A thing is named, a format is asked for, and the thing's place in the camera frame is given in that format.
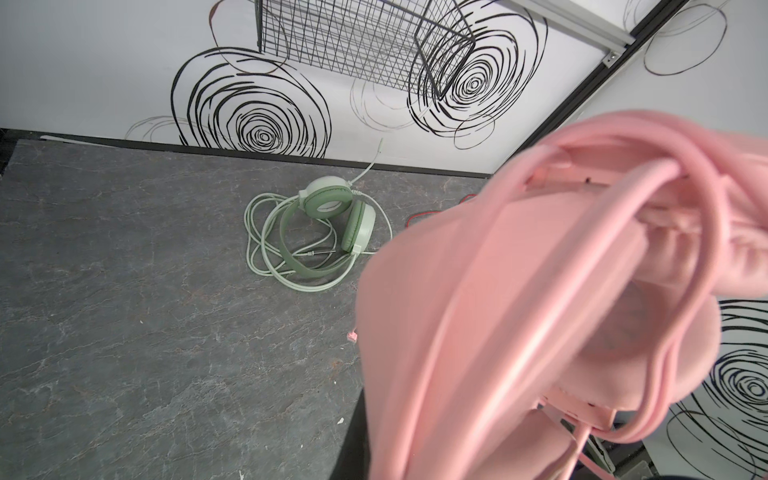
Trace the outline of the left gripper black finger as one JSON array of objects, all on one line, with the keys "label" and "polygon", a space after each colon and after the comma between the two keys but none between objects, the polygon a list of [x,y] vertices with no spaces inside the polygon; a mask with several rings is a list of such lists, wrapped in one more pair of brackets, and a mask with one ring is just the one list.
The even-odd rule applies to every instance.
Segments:
[{"label": "left gripper black finger", "polygon": [[360,392],[330,480],[366,480],[370,468],[370,442],[365,391]]}]

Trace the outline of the pink headphones with cable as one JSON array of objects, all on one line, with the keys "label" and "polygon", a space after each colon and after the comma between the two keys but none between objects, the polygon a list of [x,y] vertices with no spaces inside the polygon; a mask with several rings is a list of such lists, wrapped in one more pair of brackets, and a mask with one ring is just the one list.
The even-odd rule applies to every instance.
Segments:
[{"label": "pink headphones with cable", "polygon": [[611,112],[514,156],[366,265],[367,479],[566,479],[692,393],[718,301],[767,292],[767,142]]}]

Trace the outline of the green headphones with cable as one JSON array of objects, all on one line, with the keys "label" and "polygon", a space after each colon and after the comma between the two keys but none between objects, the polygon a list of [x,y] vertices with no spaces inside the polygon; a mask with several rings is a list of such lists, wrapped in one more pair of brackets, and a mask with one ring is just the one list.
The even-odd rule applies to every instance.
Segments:
[{"label": "green headphones with cable", "polygon": [[[356,184],[375,165],[383,144],[380,140],[372,161],[352,179],[326,175],[293,196],[272,192],[254,196],[243,212],[248,269],[293,291],[319,293],[343,281],[360,258],[376,254],[369,245],[377,220],[384,221],[390,238],[394,229],[379,202]],[[324,234],[291,249],[287,234],[295,216],[322,226]]]}]

